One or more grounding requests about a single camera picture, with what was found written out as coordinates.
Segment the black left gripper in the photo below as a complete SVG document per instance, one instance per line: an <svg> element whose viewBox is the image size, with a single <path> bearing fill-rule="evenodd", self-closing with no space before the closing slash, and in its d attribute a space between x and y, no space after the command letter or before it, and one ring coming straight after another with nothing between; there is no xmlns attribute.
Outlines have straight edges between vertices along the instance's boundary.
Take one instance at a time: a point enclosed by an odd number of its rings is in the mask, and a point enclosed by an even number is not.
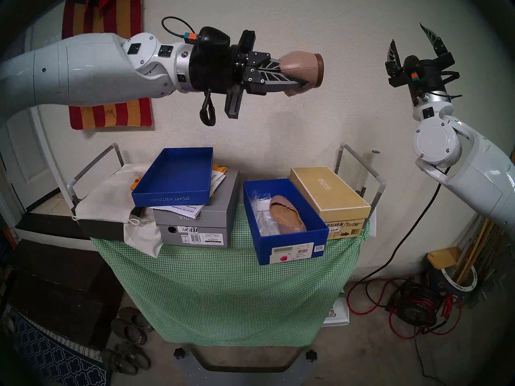
<svg viewBox="0 0 515 386"><path fill-rule="evenodd" d="M216 118L211 96L226 96L225 114L238 118L243 97L243 76L246 67L246 91L248 94L267 94L302 88L305 80L288 76L280 71L280 60L266 52L252 51L255 31L244 30L237 44L230 44L230 37L214 27L203 27L197 34L189 60L190 84L196 92L204 93L200 118Z"/></svg>

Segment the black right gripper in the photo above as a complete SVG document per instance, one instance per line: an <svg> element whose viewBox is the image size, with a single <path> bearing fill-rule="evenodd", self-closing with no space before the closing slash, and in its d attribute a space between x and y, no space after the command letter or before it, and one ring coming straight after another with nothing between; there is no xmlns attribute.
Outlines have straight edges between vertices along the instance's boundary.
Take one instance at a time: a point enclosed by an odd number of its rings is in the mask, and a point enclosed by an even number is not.
<svg viewBox="0 0 515 386"><path fill-rule="evenodd" d="M407 84L411 98L416 98L422 93L446 92L440 68L448 68L455 64L452 54L447 50L443 40L434 31L419 23L431 46L437 55L434 60L420 60L415 55L409 55L404 59L404 70L398 54L395 40L392 40L387 52L385 67L389 76L389 84L399 87Z"/></svg>

